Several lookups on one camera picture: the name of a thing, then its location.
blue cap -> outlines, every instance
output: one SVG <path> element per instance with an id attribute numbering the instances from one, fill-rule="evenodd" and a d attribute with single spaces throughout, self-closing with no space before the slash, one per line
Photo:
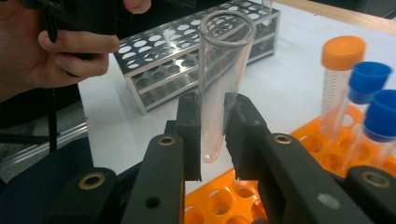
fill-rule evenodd
<path id="1" fill-rule="evenodd" d="M 382 90 L 392 69 L 383 63 L 363 62 L 353 67 L 348 98 L 357 105 L 369 104 L 376 91 Z"/>
<path id="2" fill-rule="evenodd" d="M 376 142 L 396 139 L 396 90 L 375 93 L 366 111 L 365 134 Z"/>

person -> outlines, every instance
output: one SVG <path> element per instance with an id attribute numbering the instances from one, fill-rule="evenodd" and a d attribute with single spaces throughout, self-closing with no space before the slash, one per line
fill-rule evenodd
<path id="1" fill-rule="evenodd" d="M 123 0 L 134 14 L 149 10 L 150 0 Z M 43 31 L 40 12 L 21 0 L 0 1 L 0 102 L 35 88 L 56 88 L 103 75 L 108 53 L 119 48 L 115 35 L 60 30 L 56 43 Z M 91 53 L 81 60 L 71 53 Z"/>
<path id="2" fill-rule="evenodd" d="M 150 0 L 123 0 L 134 14 L 144 13 Z M 119 48 L 115 35 L 58 31 L 56 43 L 43 31 L 40 12 L 21 0 L 0 0 L 0 103 L 36 88 L 57 88 L 103 75 L 108 54 Z M 73 53 L 90 53 L 80 59 Z M 42 223 L 63 186 L 92 168 L 89 141 L 79 139 L 0 186 L 0 223 Z"/>

white table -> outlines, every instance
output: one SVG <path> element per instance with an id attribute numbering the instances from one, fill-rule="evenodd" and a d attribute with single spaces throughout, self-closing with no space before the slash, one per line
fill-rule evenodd
<path id="1" fill-rule="evenodd" d="M 290 133 L 320 114 L 323 44 L 339 35 L 357 35 L 367 43 L 365 61 L 396 69 L 396 36 L 333 21 L 274 3 L 281 11 L 277 52 L 247 66 L 240 93 L 250 98 L 273 133 Z M 95 166 L 117 174 L 142 161 L 149 140 L 176 119 L 177 98 L 143 116 L 113 56 L 108 72 L 79 83 Z M 393 75 L 386 86 L 396 89 Z M 187 183 L 187 192 L 232 168 L 225 147 L 219 159 L 202 164 L 202 183 Z"/>

metal test tube rack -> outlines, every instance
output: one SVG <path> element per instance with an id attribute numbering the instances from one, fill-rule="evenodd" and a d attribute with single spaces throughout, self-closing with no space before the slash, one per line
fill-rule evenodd
<path id="1" fill-rule="evenodd" d="M 168 22 L 146 32 L 124 38 L 114 53 L 131 93 L 146 115 L 150 109 L 198 85 L 199 24 L 212 11 L 236 10 L 247 14 L 257 25 L 257 35 L 248 63 L 274 55 L 280 11 L 267 14 L 262 5 L 230 1 Z M 216 24 L 230 29 L 231 21 Z"/>

human hand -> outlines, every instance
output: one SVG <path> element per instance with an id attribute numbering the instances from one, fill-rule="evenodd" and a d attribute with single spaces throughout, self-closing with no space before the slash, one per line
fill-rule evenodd
<path id="1" fill-rule="evenodd" d="M 134 14 L 146 12 L 150 0 L 123 0 Z M 114 35 L 60 30 L 52 43 L 38 10 L 20 0 L 0 2 L 0 102 L 35 88 L 56 88 L 101 76 L 108 54 L 119 48 Z M 90 53 L 82 60 L 72 53 Z"/>

